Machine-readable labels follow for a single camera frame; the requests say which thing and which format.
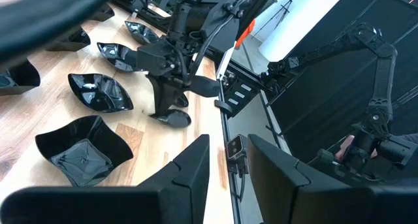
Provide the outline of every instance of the white wall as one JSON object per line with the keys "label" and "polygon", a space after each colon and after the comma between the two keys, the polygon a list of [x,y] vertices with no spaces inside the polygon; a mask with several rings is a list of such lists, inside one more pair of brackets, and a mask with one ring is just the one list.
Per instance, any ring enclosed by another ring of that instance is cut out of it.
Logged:
{"label": "white wall", "polygon": [[[278,1],[277,3],[274,3],[268,9],[266,9],[262,14],[256,17],[254,30],[251,32],[253,36],[269,21],[269,19],[271,19],[271,17],[273,17],[273,15],[275,15],[275,13],[277,13],[277,11],[281,9],[280,5],[284,5],[286,4],[286,2],[288,2],[288,0],[277,0],[277,1]],[[295,0],[289,7],[289,10],[291,10],[294,6],[295,6]],[[271,20],[266,25],[266,27],[264,27],[255,37],[261,42],[264,42],[267,39],[267,37],[273,32],[282,14],[283,14],[283,10],[280,11],[280,13],[277,16],[275,16],[273,20]]]}
{"label": "white wall", "polygon": [[283,22],[259,47],[269,61],[283,59],[339,0],[293,0]]}

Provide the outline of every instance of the wooden table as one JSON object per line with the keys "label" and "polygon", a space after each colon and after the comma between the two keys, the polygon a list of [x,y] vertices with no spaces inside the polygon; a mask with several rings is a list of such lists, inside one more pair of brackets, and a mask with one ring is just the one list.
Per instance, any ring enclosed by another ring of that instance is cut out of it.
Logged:
{"label": "wooden table", "polygon": [[[91,45],[78,52],[38,51],[28,57],[41,77],[38,88],[23,95],[0,97],[0,202],[23,187],[70,185],[64,174],[39,153],[35,135],[98,114],[134,153],[133,159],[120,165],[99,186],[138,185],[199,135],[209,134],[210,181],[204,222],[233,223],[221,116],[214,106],[216,98],[186,92],[189,107],[184,111],[191,116],[192,123],[185,129],[173,129],[150,118],[148,115],[154,113],[153,89],[145,73],[116,72],[96,46],[96,42],[115,42],[131,49],[138,46],[124,21],[142,21],[116,6],[111,7],[115,17],[103,23],[87,21],[82,25]],[[113,77],[126,89],[135,109],[110,114],[90,110],[71,91],[69,73],[101,73]],[[214,79],[214,63],[205,58],[197,74]]]}

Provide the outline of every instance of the screw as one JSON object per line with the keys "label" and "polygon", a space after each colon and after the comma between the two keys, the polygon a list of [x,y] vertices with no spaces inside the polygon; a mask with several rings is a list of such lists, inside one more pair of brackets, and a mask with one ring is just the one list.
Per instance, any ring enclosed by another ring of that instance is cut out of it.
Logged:
{"label": "screw", "polygon": [[232,5],[232,4],[230,4],[230,3],[227,3],[227,4],[225,5],[225,8],[226,8],[228,11],[231,11],[231,10],[233,9],[233,5]]}

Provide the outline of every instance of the person's hand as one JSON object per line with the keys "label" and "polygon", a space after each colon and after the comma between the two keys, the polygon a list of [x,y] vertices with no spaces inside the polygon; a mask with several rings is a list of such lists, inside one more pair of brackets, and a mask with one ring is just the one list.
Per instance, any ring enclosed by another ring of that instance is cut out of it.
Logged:
{"label": "person's hand", "polygon": [[[349,145],[351,145],[351,143],[353,142],[354,136],[353,135],[349,135],[344,142],[341,144],[340,146],[340,151],[338,151],[335,154],[335,159],[337,159],[338,161],[342,160],[342,157],[344,156],[344,153],[346,152],[347,148]],[[376,150],[373,151],[371,158],[374,158],[378,156],[378,152]]]}

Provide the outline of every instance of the black panel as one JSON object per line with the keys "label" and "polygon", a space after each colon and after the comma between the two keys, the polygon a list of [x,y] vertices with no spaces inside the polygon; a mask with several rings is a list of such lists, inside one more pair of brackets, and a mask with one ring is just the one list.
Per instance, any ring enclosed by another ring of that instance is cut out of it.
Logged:
{"label": "black panel", "polygon": [[[401,0],[340,0],[305,36],[289,56],[297,56],[334,40],[350,23],[367,22],[381,29],[383,38],[398,50],[392,100],[418,85],[418,8]],[[402,40],[407,31],[413,30]],[[350,133],[361,120],[372,96],[376,56],[361,50],[332,57],[311,67],[273,105],[272,109],[295,157],[308,162],[320,148],[327,149]],[[418,101],[394,110],[393,133],[416,133]]]}

